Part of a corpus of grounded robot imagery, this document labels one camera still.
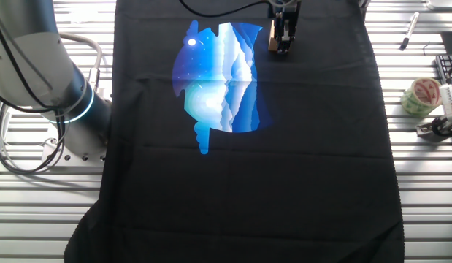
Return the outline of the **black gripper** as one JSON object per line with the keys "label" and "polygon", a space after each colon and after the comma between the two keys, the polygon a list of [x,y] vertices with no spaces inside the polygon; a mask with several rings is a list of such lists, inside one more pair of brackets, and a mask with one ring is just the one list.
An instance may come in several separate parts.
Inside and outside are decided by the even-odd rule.
{"label": "black gripper", "polygon": [[287,53],[295,39],[295,24],[301,1],[269,1],[276,25],[277,50]]}

